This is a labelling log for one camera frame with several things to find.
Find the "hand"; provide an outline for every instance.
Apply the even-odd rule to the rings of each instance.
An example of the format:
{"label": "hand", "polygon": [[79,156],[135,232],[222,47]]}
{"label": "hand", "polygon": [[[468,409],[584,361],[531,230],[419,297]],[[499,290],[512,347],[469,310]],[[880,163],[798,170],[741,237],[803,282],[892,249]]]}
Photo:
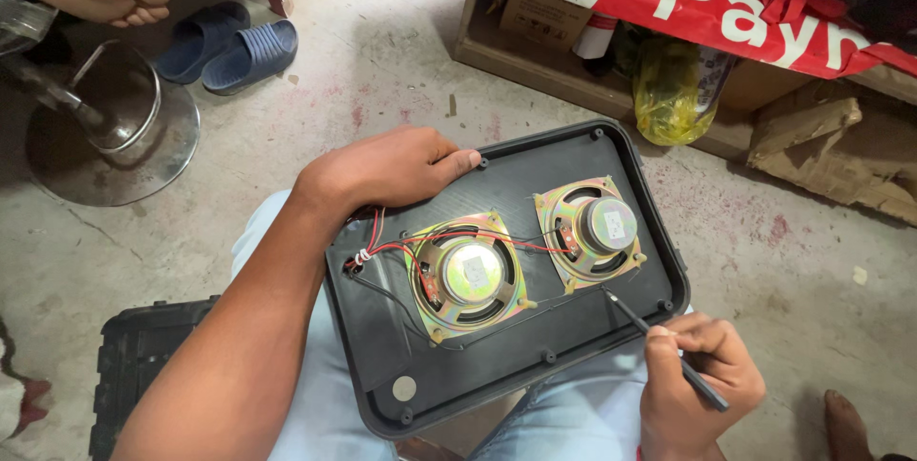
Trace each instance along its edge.
{"label": "hand", "polygon": [[[729,402],[708,404],[682,376],[684,358]],[[640,400],[644,459],[704,459],[716,439],[761,402],[764,380],[736,328],[701,312],[679,316],[647,334],[648,382]]]}
{"label": "hand", "polygon": [[402,125],[331,150],[306,165],[293,193],[307,191],[343,206],[403,207],[439,194],[480,163],[433,128]]}

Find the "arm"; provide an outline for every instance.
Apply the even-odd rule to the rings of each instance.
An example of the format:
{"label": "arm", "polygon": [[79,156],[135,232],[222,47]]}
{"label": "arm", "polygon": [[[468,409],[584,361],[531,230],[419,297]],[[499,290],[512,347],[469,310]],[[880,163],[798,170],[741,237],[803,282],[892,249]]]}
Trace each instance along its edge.
{"label": "arm", "polygon": [[[679,349],[720,395],[712,408],[682,375]],[[764,398],[761,373],[736,328],[700,312],[679,316],[647,334],[648,381],[640,400],[641,449],[647,461],[725,461],[716,439]]]}
{"label": "arm", "polygon": [[362,205],[435,196],[479,161],[431,128],[401,126],[307,165],[245,267],[130,415],[112,459],[266,459],[341,224]]}

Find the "yellow plastic bag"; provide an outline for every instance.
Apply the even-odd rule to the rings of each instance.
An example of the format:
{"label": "yellow plastic bag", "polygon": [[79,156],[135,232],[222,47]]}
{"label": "yellow plastic bag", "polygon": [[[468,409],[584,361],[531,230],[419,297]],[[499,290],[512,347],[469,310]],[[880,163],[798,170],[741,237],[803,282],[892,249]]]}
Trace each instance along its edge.
{"label": "yellow plastic bag", "polygon": [[731,54],[671,37],[643,41],[634,76],[637,128],[660,146],[704,135],[735,61]]}

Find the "white cable tie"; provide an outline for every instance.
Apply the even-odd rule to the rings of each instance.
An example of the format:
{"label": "white cable tie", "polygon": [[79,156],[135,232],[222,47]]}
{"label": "white cable tie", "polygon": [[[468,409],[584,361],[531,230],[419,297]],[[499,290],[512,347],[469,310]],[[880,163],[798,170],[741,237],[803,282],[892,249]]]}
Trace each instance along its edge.
{"label": "white cable tie", "polygon": [[360,250],[357,256],[354,257],[354,261],[356,261],[357,266],[363,266],[363,263],[370,260],[371,258],[373,257],[366,252],[366,248],[363,248]]}

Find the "light blue jeans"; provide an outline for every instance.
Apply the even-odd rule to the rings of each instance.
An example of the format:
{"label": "light blue jeans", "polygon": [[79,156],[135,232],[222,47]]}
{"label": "light blue jeans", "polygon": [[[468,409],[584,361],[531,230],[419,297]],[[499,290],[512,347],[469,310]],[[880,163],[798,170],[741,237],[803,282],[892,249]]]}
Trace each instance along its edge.
{"label": "light blue jeans", "polygon": [[[232,248],[232,276],[245,265],[290,191],[264,201]],[[644,342],[632,341],[531,387],[469,457],[474,461],[636,459]],[[395,446],[357,411],[347,359],[324,287],[309,322],[303,370],[269,461],[394,461]]]}

